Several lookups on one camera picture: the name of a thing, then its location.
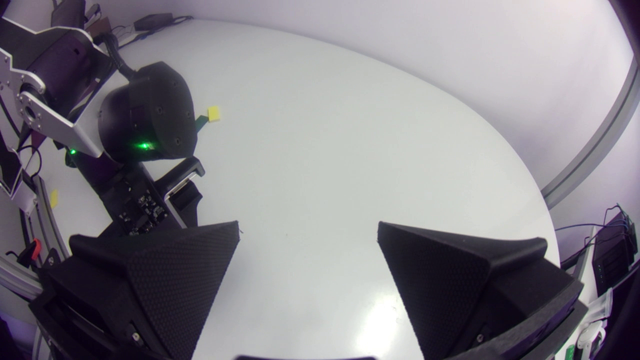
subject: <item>power adapter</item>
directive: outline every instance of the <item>power adapter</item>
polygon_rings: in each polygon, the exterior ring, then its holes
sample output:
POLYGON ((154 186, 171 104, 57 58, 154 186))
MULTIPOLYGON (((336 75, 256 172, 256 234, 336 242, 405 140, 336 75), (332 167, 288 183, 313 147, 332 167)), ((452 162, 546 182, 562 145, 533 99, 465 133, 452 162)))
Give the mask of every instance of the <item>power adapter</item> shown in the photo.
POLYGON ((154 13, 136 20, 136 22, 133 23, 133 28, 136 31, 150 31, 170 25, 172 22, 172 13, 154 13))

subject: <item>red clip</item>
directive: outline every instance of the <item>red clip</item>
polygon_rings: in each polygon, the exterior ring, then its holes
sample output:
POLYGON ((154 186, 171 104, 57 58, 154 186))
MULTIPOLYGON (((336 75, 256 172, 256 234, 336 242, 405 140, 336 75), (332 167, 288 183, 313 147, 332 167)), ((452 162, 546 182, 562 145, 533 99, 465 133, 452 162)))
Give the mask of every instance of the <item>red clip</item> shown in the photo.
POLYGON ((38 258, 38 255, 40 255, 40 251, 42 250, 42 244, 40 243, 40 240, 33 238, 33 241, 36 242, 36 248, 33 249, 33 253, 31 254, 31 260, 35 261, 38 258))

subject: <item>yellow sticky note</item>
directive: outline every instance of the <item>yellow sticky note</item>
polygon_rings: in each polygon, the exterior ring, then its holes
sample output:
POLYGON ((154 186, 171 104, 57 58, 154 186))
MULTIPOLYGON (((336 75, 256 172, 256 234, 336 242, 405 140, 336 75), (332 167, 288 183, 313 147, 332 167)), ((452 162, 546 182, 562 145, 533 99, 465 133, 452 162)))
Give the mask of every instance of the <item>yellow sticky note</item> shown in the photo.
POLYGON ((58 205, 58 189, 53 189, 49 194, 49 205, 51 205, 52 209, 58 205))
POLYGON ((211 106, 209 108, 209 122, 220 120, 220 109, 217 106, 211 106))

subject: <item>white tabletop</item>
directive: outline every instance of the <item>white tabletop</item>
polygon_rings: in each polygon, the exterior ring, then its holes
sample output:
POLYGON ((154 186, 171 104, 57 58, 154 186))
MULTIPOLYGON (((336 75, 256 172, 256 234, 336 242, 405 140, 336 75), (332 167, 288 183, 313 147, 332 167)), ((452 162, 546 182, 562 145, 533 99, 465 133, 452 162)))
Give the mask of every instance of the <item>white tabletop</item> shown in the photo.
MULTIPOLYGON (((133 68, 165 61, 196 113, 207 174, 200 225, 238 220, 241 241, 193 359, 422 359, 376 242, 378 221, 492 238, 547 239, 529 171, 462 102, 405 72, 279 31, 193 20, 122 50, 133 68)), ((122 83, 117 75, 104 91, 122 83)), ((62 152, 45 149, 64 237, 109 218, 62 152)), ((160 177, 177 161, 147 163, 160 177)))

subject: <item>white wall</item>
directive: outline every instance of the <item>white wall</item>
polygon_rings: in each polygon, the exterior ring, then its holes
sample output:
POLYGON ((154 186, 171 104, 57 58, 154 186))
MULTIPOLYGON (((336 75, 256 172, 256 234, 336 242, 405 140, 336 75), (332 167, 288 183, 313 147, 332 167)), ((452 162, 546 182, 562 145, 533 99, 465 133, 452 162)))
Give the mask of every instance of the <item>white wall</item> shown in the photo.
POLYGON ((604 0, 101 1, 114 24, 172 11, 282 29, 387 62, 491 123, 544 187, 616 98, 632 53, 604 0))
MULTIPOLYGON (((637 222, 640 229, 640 111, 636 110, 627 130, 600 166, 567 198, 551 209, 556 227, 596 222, 602 224, 604 210, 616 202, 637 222)), ((618 210, 609 212, 610 220, 618 210)), ((580 250, 590 227, 576 227, 556 232, 560 258, 580 250)))

